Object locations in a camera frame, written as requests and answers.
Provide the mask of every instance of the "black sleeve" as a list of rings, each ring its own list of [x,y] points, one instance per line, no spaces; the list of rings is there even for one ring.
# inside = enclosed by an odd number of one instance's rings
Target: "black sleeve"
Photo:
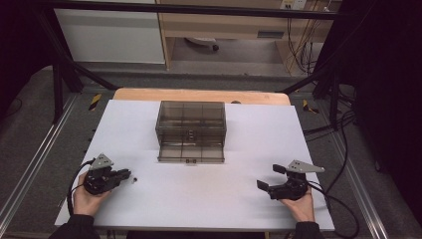
[[[323,239],[319,225],[315,222],[298,222],[294,239]]]
[[[88,215],[72,215],[68,223],[59,227],[49,239],[100,239],[94,229],[94,217]]]

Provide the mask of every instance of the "power cord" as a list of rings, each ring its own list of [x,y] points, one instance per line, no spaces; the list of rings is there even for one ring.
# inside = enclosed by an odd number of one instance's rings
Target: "power cord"
[[[337,231],[334,231],[334,233],[337,235],[337,236],[339,236],[339,237],[341,237],[341,238],[346,238],[346,239],[348,239],[348,238],[355,238],[358,234],[359,234],[359,231],[360,231],[360,225],[359,225],[359,221],[357,220],[357,217],[356,217],[356,215],[354,214],[354,212],[353,212],[353,210],[351,210],[351,208],[350,207],[348,207],[344,202],[342,202],[341,200],[339,200],[338,198],[336,198],[336,197],[333,197],[333,196],[330,196],[330,195],[328,195],[327,194],[327,192],[325,192],[325,191],[323,191],[322,189],[319,189],[319,188],[317,188],[317,187],[315,187],[314,185],[312,185],[311,183],[308,183],[308,185],[311,187],[311,188],[313,188],[313,189],[315,189],[316,191],[318,191],[318,192],[320,192],[324,197],[325,197],[325,200],[327,200],[328,201],[328,204],[327,204],[327,208],[328,208],[328,210],[330,211],[330,209],[331,209],[331,206],[330,206],[330,200],[333,200],[333,201],[335,201],[335,202],[337,202],[338,204],[340,204],[341,206],[343,206],[349,213],[350,213],[350,215],[353,217],[353,219],[354,219],[354,223],[355,223],[355,225],[356,225],[356,229],[354,230],[354,232],[353,232],[353,234],[351,235],[351,236],[347,236],[347,235],[342,235],[342,234],[340,234],[339,232],[337,232]]]
[[[335,177],[335,179],[329,185],[329,187],[327,188],[327,190],[324,190],[322,188],[322,186],[320,184],[318,184],[318,183],[315,183],[315,182],[312,182],[312,181],[309,181],[309,183],[308,183],[308,185],[311,188],[313,188],[313,189],[319,191],[320,193],[322,193],[322,195],[325,198],[326,206],[327,206],[327,208],[328,208],[329,211],[331,211],[331,203],[330,203],[330,201],[333,200],[333,201],[339,203],[341,206],[343,206],[351,214],[351,216],[353,217],[354,222],[355,222],[355,225],[356,225],[356,229],[355,229],[354,233],[351,236],[342,235],[342,234],[338,233],[337,231],[334,231],[334,233],[337,236],[341,237],[341,238],[355,238],[359,234],[359,231],[360,231],[359,221],[357,220],[357,217],[353,213],[353,211],[345,203],[343,203],[341,200],[339,200],[338,198],[335,198],[335,197],[333,197],[331,195],[328,195],[329,192],[331,191],[332,187],[337,183],[338,179],[343,174],[344,169],[345,169],[345,167],[347,165],[347,162],[348,162],[348,144],[347,144],[347,138],[346,138],[345,132],[344,132],[344,127],[346,125],[348,125],[349,123],[351,123],[352,121],[354,121],[354,112],[353,111],[348,111],[348,112],[344,113],[342,115],[341,119],[337,121],[337,122],[340,123],[340,130],[341,130],[341,135],[342,135],[342,138],[343,138],[345,150],[344,150],[344,162],[343,162],[343,164],[341,166],[340,171],[338,172],[337,176]],[[308,134],[311,134],[311,133],[315,133],[315,132],[318,132],[318,131],[321,131],[321,130],[327,130],[327,129],[330,129],[330,128],[332,128],[331,125],[327,125],[327,126],[323,126],[323,127],[317,128],[317,129],[304,130],[304,133],[306,131]]]
[[[352,113],[352,111],[348,111],[347,113],[344,113],[344,115],[341,117],[341,121],[340,121],[341,135],[342,135],[343,142],[344,142],[344,162],[343,162],[343,165],[341,166],[341,169],[338,172],[337,176],[335,177],[335,179],[332,181],[332,183],[327,188],[326,193],[329,193],[331,191],[332,187],[335,185],[335,183],[341,177],[342,173],[344,172],[345,166],[347,165],[347,162],[348,162],[348,156],[347,156],[348,155],[348,144],[347,144],[347,137],[345,136],[345,132],[344,132],[344,118],[348,113]]]

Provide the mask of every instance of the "metal frame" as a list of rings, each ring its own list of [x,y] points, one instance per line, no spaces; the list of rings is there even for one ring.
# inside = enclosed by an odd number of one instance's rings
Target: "metal frame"
[[[294,19],[317,19],[346,21],[354,18],[355,15],[335,12],[313,12],[313,11],[292,11],[260,8],[239,8],[239,7],[215,7],[215,6],[194,6],[194,5],[169,5],[169,4],[143,4],[143,3],[115,3],[115,2],[94,2],[94,1],[66,1],[66,0],[27,0],[22,4],[38,24],[35,26],[38,34],[47,37],[49,43],[45,44],[46,52],[50,55],[54,66],[55,81],[55,118],[54,122],[63,113],[63,99],[61,99],[61,80],[65,80],[71,92],[80,92],[84,87],[78,74],[83,74],[109,90],[117,90],[119,87],[110,84],[106,80],[90,72],[78,63],[74,62],[72,56],[65,51],[57,37],[57,33],[51,27],[45,9],[74,9],[74,10],[96,10],[96,11],[118,11],[118,12],[149,12],[149,13],[177,13],[177,14],[206,14],[225,16],[250,16],[269,18],[294,18]]]
[[[0,238],[2,238],[3,234],[6,232],[7,227],[12,221],[13,216],[18,210],[32,182],[37,176],[38,171],[41,169],[41,166],[46,160],[50,149],[52,148],[54,142],[59,136],[60,131],[65,125],[65,122],[68,120],[68,117],[71,114],[71,111],[78,96],[78,94],[71,94],[71,96],[68,98],[65,104],[64,113],[62,117],[58,119],[56,124],[53,124],[50,127],[49,132],[47,133],[46,137],[44,138],[31,162],[29,163],[27,169],[25,170],[24,174],[22,174],[21,179],[19,180],[18,184],[15,186],[13,192],[10,194],[9,198],[1,209]]]

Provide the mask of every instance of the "floor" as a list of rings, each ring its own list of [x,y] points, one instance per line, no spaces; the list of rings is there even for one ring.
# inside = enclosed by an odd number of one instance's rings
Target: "floor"
[[[162,69],[162,66],[142,66],[136,69],[127,66],[130,69],[124,73],[119,71],[121,68],[118,66],[112,71],[109,68],[97,70],[108,81],[125,87],[262,92],[281,90],[306,75],[292,78],[286,74],[282,61],[275,54],[274,42],[218,42],[220,50],[214,52],[208,47],[178,39],[172,69],[169,71]],[[50,71],[41,71],[33,77],[19,95],[20,100],[11,106],[12,115],[0,122],[0,166],[10,168],[0,182],[0,206],[3,208],[0,233],[5,233],[2,238],[47,238],[56,229],[54,221],[59,212],[58,204],[66,194],[65,185],[81,163],[106,102],[112,98],[112,92],[88,79],[84,79],[84,82],[86,88],[81,94],[65,94],[74,104],[66,115],[66,123],[45,151],[39,150],[40,145],[49,135],[49,130],[57,129],[51,124],[54,101]],[[311,94],[313,87],[313,84],[309,84],[290,95],[303,129],[326,125],[328,99],[315,101]],[[342,89],[345,94],[353,96],[350,87],[342,86]],[[98,93],[102,94],[99,104],[94,111],[88,111],[94,95]],[[311,110],[304,111],[304,100],[308,101]],[[349,107],[348,104],[340,104],[339,117]],[[309,135],[306,140],[314,163],[324,165],[326,169],[326,173],[318,176],[319,181],[322,185],[328,185],[342,163],[344,140],[340,132],[317,138],[321,135]],[[342,200],[356,214],[360,225],[357,238],[422,238],[421,226],[414,220],[389,175],[375,170],[375,162],[358,125],[348,125],[345,135],[351,165],[332,189],[332,195]],[[34,155],[40,155],[42,163],[37,165],[33,160]],[[37,170],[28,171],[31,165]],[[359,181],[356,182],[353,173],[361,180],[375,216],[379,217],[385,229],[385,235],[374,235],[371,231],[373,225],[367,218],[371,212],[361,204],[359,195],[362,194],[354,187]],[[17,188],[22,189],[21,195],[13,197]],[[338,232],[346,235],[353,233],[353,219],[341,206],[333,204],[331,216]],[[324,232],[324,235],[327,238],[338,238],[332,232]],[[271,234],[271,238],[284,236],[285,232]]]

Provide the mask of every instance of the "white cabinet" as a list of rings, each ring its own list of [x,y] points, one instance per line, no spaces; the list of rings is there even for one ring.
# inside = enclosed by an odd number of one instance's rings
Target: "white cabinet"
[[[164,64],[156,13],[56,9],[56,14],[77,62]]]

